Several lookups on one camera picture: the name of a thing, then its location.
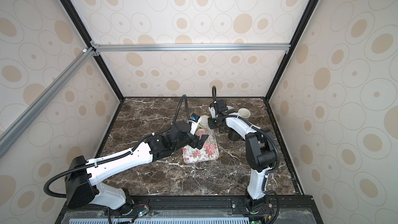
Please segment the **white mug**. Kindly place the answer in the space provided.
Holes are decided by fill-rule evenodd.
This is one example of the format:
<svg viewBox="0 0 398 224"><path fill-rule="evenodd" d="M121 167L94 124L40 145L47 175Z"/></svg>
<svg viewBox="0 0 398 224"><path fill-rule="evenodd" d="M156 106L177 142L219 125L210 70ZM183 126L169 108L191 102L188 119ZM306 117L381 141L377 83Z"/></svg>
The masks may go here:
<svg viewBox="0 0 398 224"><path fill-rule="evenodd" d="M206 116L206 115L203 115L200 117L200 121L199 121L200 128L209 129L208 119L209 119L209 116Z"/></svg>

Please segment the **grey mug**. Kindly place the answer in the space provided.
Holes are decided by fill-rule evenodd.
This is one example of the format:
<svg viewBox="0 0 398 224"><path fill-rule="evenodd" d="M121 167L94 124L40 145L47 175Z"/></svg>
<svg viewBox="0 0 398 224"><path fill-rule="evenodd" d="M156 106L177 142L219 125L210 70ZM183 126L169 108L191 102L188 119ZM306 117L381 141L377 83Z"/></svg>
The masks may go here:
<svg viewBox="0 0 398 224"><path fill-rule="evenodd" d="M238 110L238 113L241 117L248 119L251 116L251 112L250 110L246 109L246 108L240 108Z"/></svg>

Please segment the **black mug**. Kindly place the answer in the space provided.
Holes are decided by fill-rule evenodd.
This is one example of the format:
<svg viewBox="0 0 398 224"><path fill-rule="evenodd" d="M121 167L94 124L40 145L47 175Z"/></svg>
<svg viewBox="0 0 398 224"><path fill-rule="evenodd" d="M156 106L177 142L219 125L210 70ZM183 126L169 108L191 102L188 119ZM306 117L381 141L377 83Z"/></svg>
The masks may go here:
<svg viewBox="0 0 398 224"><path fill-rule="evenodd" d="M240 141L241 140L241 136L234 131L233 129L229 129L228 131L228 139L232 142L236 142L236 141Z"/></svg>

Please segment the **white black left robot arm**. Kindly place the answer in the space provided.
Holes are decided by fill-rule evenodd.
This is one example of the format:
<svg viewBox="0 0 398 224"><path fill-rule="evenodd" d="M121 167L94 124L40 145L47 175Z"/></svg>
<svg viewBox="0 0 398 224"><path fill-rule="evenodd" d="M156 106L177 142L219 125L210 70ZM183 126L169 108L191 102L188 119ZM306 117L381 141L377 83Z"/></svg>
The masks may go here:
<svg viewBox="0 0 398 224"><path fill-rule="evenodd" d="M167 158L186 146L203 148L209 135L197 135L197 128L193 122L179 121L164 131L151 133L124 151L89 160L78 156L67 171L45 183L44 193L66 199L68 208L88 204L113 210L132 207L133 202L126 190L108 186L103 181L128 169Z"/></svg>

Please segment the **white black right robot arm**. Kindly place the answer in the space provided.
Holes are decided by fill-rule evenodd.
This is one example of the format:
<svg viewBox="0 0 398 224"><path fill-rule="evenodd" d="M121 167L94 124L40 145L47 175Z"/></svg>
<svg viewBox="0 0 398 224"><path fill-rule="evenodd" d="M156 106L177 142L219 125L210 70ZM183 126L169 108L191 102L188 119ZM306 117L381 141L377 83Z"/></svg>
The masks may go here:
<svg viewBox="0 0 398 224"><path fill-rule="evenodd" d="M229 110L224 100L213 99L209 111L210 129L227 127L231 141L245 140L246 160L251 168L247 193L252 200L265 197L268 176L275 173L280 165L272 132L252 124L235 110Z"/></svg>

